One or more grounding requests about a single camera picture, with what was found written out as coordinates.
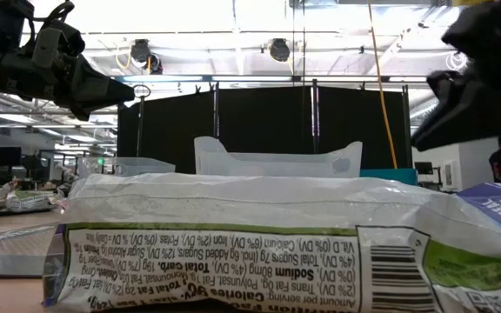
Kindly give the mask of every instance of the ceiling pipe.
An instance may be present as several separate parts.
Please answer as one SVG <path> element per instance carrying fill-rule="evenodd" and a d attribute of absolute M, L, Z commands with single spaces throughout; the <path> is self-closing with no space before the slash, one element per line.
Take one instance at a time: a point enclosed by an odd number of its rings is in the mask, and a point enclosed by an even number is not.
<path fill-rule="evenodd" d="M 19 100 L 10 98 L 10 97 L 4 97 L 1 94 L 0 94 L 0 103 L 5 103 L 6 105 L 8 105 L 10 107 L 20 106 L 22 108 L 29 110 L 29 111 L 20 111 L 20 110 L 13 108 L 13 111 L 0 110 L 0 114 L 25 115 L 25 116 L 44 116 L 44 118 L 46 118 L 46 116 L 48 116 L 48 114 L 43 110 L 30 111 L 30 110 L 34 110 L 36 108 L 34 104 L 29 104 L 29 103 L 19 101 Z M 65 110 L 58 111 L 58 112 L 60 112 L 59 115 L 63 115 L 63 116 L 72 115 L 69 111 L 65 111 Z M 52 123 L 63 124 L 63 122 L 60 122 L 54 118 L 48 117 L 48 119 L 51 120 Z M 42 120 L 42 121 L 36 120 L 36 123 L 43 123 L 43 122 L 44 122 L 44 120 Z M 86 131 L 86 130 L 78 130 L 77 132 L 81 132 L 87 136 L 93 135 L 91 132 Z"/>
<path fill-rule="evenodd" d="M 62 112 L 62 111 L 44 111 L 44 112 L 27 112 L 27 111 L 1 111 L 0 114 L 6 115 L 27 115 L 27 116 L 70 116 L 72 115 L 70 112 Z M 105 111 L 105 112 L 92 112 L 93 116 L 101 116 L 101 115 L 110 115 L 116 116 L 116 111 Z"/>
<path fill-rule="evenodd" d="M 230 57 L 230 55 L 235 56 L 236 51 L 235 48 L 231 49 L 210 49 L 208 51 L 207 49 L 174 49 L 174 48 L 157 48 L 157 47 L 150 47 L 150 50 L 153 53 L 158 54 L 159 56 L 167 56 L 167 57 L 175 57 L 175 58 L 202 58 L 202 59 L 208 59 L 210 58 L 210 55 L 219 55 L 219 54 L 225 54 L 227 57 Z M 242 53 L 261 53 L 262 52 L 262 47 L 252 47 L 252 48 L 241 48 Z M 314 54 L 326 54 L 326 53 L 340 53 L 344 55 L 349 55 L 353 53 L 360 54 L 361 48 L 360 47 L 351 47 L 351 48 L 330 48 L 330 49 L 307 49 L 306 54 L 307 55 L 314 55 Z M 450 48 L 445 48 L 445 49 L 401 49 L 400 53 L 402 54 L 407 54 L 407 53 L 418 53 L 418 54 L 451 54 L 451 53 L 456 53 L 457 51 L 454 49 Z M 84 50 L 84 54 L 89 57 L 114 57 L 115 55 L 128 55 L 130 53 L 130 49 L 128 48 L 120 48 L 119 50 L 108 50 L 105 48 L 95 48 L 95 49 L 86 49 Z M 191 53 L 190 57 L 184 56 L 184 54 Z M 365 47 L 363 53 L 369 53 L 372 54 L 374 53 L 374 49 Z"/>

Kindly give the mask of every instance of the green label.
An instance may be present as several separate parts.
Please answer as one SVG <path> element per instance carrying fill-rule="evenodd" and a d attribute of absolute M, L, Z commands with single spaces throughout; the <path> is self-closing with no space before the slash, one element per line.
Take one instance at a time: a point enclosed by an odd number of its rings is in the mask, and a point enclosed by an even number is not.
<path fill-rule="evenodd" d="M 474 290 L 501 289 L 501 258 L 481 256 L 430 241 L 424 271 L 434 284 Z"/>

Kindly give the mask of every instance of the plastic bin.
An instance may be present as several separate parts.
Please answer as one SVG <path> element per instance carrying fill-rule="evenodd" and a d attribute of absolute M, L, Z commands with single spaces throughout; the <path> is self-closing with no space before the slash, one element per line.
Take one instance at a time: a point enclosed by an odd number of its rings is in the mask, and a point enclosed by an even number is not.
<path fill-rule="evenodd" d="M 229 153 L 215 138 L 195 139 L 198 175 L 359 177 L 363 144 L 323 155 Z"/>
<path fill-rule="evenodd" d="M 144 157 L 79 157 L 78 176 L 102 174 L 102 168 L 115 169 L 115 176 L 136 176 L 144 173 L 172 173 L 175 165 Z"/>

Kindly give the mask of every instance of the black partition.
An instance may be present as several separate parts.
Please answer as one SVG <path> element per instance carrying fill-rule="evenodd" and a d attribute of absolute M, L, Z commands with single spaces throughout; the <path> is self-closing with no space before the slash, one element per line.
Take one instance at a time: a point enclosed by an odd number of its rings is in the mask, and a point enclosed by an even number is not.
<path fill-rule="evenodd" d="M 218 100 L 229 152 L 314 153 L 311 87 L 220 90 Z"/>
<path fill-rule="evenodd" d="M 147 101 L 141 157 L 173 163 L 194 174 L 194 138 L 218 138 L 229 152 L 313 154 L 311 87 L 220 90 Z M 318 153 L 364 144 L 362 169 L 391 169 L 379 92 L 319 87 Z M 410 168 L 408 108 L 404 95 L 385 92 L 399 168 Z M 139 104 L 119 112 L 117 155 L 137 155 Z"/>
<path fill-rule="evenodd" d="M 136 157 L 140 104 L 123 107 L 117 113 L 117 156 Z"/>
<path fill-rule="evenodd" d="M 136 104 L 119 115 L 119 157 L 137 154 L 138 111 Z M 213 130 L 212 92 L 146 101 L 140 157 L 172 163 L 176 172 L 194 174 L 194 138 L 212 136 Z"/>
<path fill-rule="evenodd" d="M 318 88 L 319 151 L 327 153 L 350 143 L 363 143 L 361 168 L 392 169 L 379 91 Z M 408 110 L 400 92 L 385 92 L 385 106 L 390 123 L 398 168 L 410 168 L 410 130 L 405 118 Z"/>

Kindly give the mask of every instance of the wooden table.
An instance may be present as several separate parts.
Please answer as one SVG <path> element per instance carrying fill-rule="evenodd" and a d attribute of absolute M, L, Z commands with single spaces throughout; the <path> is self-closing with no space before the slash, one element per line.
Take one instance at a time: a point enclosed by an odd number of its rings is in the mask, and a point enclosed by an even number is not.
<path fill-rule="evenodd" d="M 41 279 L 0 279 L 0 313 L 43 313 Z"/>
<path fill-rule="evenodd" d="M 59 210 L 33 214 L 0 216 L 0 233 L 42 224 L 57 223 L 61 219 L 61 216 Z"/>
<path fill-rule="evenodd" d="M 59 210 L 51 212 L 0 216 L 0 233 L 56 223 L 61 218 Z M 0 313 L 46 312 L 40 304 L 43 299 L 41 279 L 0 279 Z"/>

